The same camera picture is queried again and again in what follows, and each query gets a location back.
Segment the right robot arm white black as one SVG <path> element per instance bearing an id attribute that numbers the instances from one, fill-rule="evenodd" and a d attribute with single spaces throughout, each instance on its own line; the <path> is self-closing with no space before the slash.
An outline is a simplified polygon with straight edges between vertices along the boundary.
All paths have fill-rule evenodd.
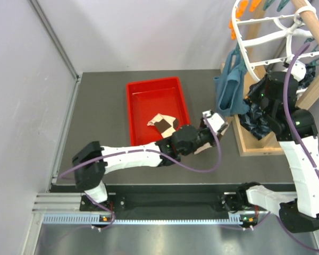
<path id="1" fill-rule="evenodd" d="M 263 110 L 263 117 L 282 148 L 292 173 L 296 198 L 257 182 L 244 183 L 235 194 L 223 197 L 223 209 L 261 207 L 276 215 L 292 233 L 319 230 L 318 131 L 311 112 L 296 106 L 298 81 L 286 72 L 266 74 L 250 86 L 248 98 Z"/>

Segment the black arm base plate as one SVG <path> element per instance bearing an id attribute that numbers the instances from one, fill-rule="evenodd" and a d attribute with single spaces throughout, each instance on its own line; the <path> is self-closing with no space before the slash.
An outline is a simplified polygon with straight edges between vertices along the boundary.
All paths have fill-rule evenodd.
<path id="1" fill-rule="evenodd" d="M 212 211 L 229 211 L 236 213 L 247 210 L 253 205 L 240 199 L 236 194 L 221 193 L 117 193 L 109 195 L 99 202 L 91 195 L 83 195 L 81 211 L 110 210 L 114 213 L 132 211 L 136 208 L 202 208 L 206 206 Z"/>

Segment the teal clothes peg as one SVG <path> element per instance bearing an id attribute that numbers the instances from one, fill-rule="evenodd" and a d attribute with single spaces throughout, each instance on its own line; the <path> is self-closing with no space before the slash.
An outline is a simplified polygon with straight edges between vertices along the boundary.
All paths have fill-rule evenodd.
<path id="1" fill-rule="evenodd" d="M 275 0 L 265 0 L 263 11 L 266 11 L 274 2 Z M 281 12 L 289 2 L 290 0 L 280 0 L 278 7 L 276 8 L 276 11 Z"/>

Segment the white clip hanger frame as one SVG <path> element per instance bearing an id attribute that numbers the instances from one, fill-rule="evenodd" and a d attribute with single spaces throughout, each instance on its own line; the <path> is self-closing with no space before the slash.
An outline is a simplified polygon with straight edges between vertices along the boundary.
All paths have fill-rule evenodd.
<path id="1" fill-rule="evenodd" d="M 315 18 L 316 24 L 319 24 L 318 17 L 316 14 L 316 8 L 309 1 L 302 1 L 301 7 L 297 8 L 294 14 L 291 15 L 281 15 L 274 17 L 265 17 L 265 18 L 257 18 L 250 19 L 244 21 L 237 21 L 236 19 L 236 7 L 240 1 L 235 1 L 235 4 L 232 9 L 232 25 L 234 31 L 236 33 L 236 40 L 244 60 L 245 66 L 247 68 L 248 73 L 253 78 L 254 81 L 260 81 L 260 78 L 255 73 L 255 68 L 258 66 L 268 66 L 270 64 L 275 63 L 287 63 L 289 67 L 293 67 L 296 60 L 300 60 L 301 58 L 307 57 L 315 57 L 319 56 L 319 51 L 314 53 L 299 53 L 294 54 L 292 52 L 292 39 L 294 37 L 304 37 L 304 38 L 312 38 L 315 39 L 315 35 L 311 31 L 307 31 L 302 29 L 302 26 L 306 25 L 306 19 L 301 15 L 303 13 L 310 14 L 313 18 Z M 267 35 L 256 37 L 253 39 L 242 39 L 242 34 L 239 30 L 239 27 L 242 25 L 255 25 L 261 24 L 264 22 L 274 22 L 274 24 L 279 28 L 279 31 L 269 33 Z M 286 56 L 281 58 L 273 58 L 266 59 L 260 62 L 251 62 L 250 57 L 247 52 L 247 48 L 253 48 L 259 45 L 263 45 L 266 43 L 270 43 L 272 41 L 276 41 L 278 39 L 286 39 Z"/>

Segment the dark patterned sock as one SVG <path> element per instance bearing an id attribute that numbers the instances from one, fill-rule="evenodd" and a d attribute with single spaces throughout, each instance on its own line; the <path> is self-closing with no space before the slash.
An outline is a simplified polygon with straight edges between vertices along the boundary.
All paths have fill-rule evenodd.
<path id="1" fill-rule="evenodd" d="M 263 111 L 257 104 L 252 103 L 249 99 L 245 99 L 244 102 L 249 107 L 249 111 L 243 115 L 239 115 L 241 126 L 257 140 L 265 138 L 272 130 L 268 122 L 264 119 Z"/>

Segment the blue sock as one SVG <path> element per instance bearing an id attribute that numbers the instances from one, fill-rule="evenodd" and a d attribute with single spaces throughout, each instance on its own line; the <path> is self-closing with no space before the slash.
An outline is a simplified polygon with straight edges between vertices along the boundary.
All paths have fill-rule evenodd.
<path id="1" fill-rule="evenodd" d="M 239 47 L 231 51 L 220 76 L 214 78 L 216 111 L 223 117 L 243 115 L 249 111 L 244 101 L 244 78 L 247 73 Z"/>

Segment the pink brown patterned sock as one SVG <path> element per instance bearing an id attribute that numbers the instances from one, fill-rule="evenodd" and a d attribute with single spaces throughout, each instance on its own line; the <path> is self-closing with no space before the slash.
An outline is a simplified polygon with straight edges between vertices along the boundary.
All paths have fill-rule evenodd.
<path id="1" fill-rule="evenodd" d="M 148 123 L 147 126 L 154 126 L 163 138 L 170 137 L 179 127 L 179 120 L 176 117 L 157 114 Z"/>

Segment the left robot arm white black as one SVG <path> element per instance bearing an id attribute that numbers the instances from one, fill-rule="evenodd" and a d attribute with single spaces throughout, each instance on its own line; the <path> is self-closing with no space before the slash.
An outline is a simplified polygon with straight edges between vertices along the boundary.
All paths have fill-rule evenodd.
<path id="1" fill-rule="evenodd" d="M 207 145 L 218 146 L 227 128 L 226 121 L 212 116 L 202 120 L 199 128 L 183 125 L 167 138 L 140 146 L 107 147 L 99 141 L 90 142 L 72 158 L 75 186 L 91 197 L 91 204 L 97 210 L 105 210 L 110 204 L 102 181 L 105 174 L 134 167 L 178 164 L 181 156 L 196 154 Z"/>

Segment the orange clothes peg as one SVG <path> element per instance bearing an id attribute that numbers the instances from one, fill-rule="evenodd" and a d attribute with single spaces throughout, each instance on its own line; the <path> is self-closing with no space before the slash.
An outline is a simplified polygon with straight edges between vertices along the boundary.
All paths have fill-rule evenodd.
<path id="1" fill-rule="evenodd" d="M 261 0 L 241 0 L 238 6 L 236 7 L 236 19 L 237 21 L 240 21 L 240 18 L 244 14 L 245 10 L 247 9 L 248 4 L 250 4 L 249 11 L 253 12 L 257 8 L 257 6 L 260 4 Z M 229 28 L 231 30 L 231 39 L 236 39 L 236 33 L 234 31 L 232 20 L 229 22 Z"/>

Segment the wooden rack stand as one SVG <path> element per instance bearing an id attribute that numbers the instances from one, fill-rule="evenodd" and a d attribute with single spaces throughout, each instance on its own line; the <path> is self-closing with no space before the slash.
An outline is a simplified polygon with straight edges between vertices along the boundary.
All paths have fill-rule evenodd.
<path id="1" fill-rule="evenodd" d="M 292 3 L 295 6 L 296 10 L 302 5 L 302 1 L 293 1 Z M 252 19 L 269 17 L 265 15 L 263 6 L 264 4 L 261 1 L 255 9 Z M 302 26 L 301 28 L 307 31 L 311 31 L 315 35 L 314 40 L 316 40 L 319 45 L 319 24 L 316 24 L 315 18 L 313 18 L 306 12 L 303 13 L 301 16 L 306 19 L 306 25 Z M 279 31 L 279 28 L 274 24 L 274 22 L 270 21 L 255 25 L 241 25 L 239 27 L 239 30 L 242 34 L 242 39 L 246 40 Z M 247 48 L 250 59 L 251 49 L 252 48 Z M 264 67 L 265 66 L 258 66 L 257 68 L 255 68 L 255 73 L 260 79 L 263 78 L 266 74 Z M 244 92 L 248 92 L 249 87 L 254 83 L 256 83 L 256 81 L 254 81 L 250 74 L 247 72 L 244 80 Z M 280 147 L 273 133 L 269 133 L 265 138 L 257 140 L 253 135 L 245 130 L 244 127 L 241 126 L 238 116 L 234 116 L 233 121 L 234 133 L 241 156 L 281 155 L 283 153 L 282 148 Z"/>

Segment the red plastic tray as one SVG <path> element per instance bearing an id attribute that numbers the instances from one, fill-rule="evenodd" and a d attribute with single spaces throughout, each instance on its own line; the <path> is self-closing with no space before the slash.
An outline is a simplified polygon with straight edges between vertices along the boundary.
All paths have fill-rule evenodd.
<path id="1" fill-rule="evenodd" d="M 157 114 L 175 117 L 179 126 L 190 124 L 178 77 L 130 82 L 126 85 L 130 143 L 132 146 L 160 140 L 156 127 L 147 123 Z"/>

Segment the aluminium rail front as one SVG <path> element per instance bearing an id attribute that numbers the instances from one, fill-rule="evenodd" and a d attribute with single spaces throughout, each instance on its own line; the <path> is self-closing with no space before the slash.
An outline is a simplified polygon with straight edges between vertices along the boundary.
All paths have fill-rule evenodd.
<path id="1" fill-rule="evenodd" d="M 202 208 L 136 208 L 114 213 L 108 209 L 81 211 L 80 193 L 39 194 L 32 212 L 42 214 L 45 224 L 115 225 L 242 225 L 239 213 L 217 212 Z"/>

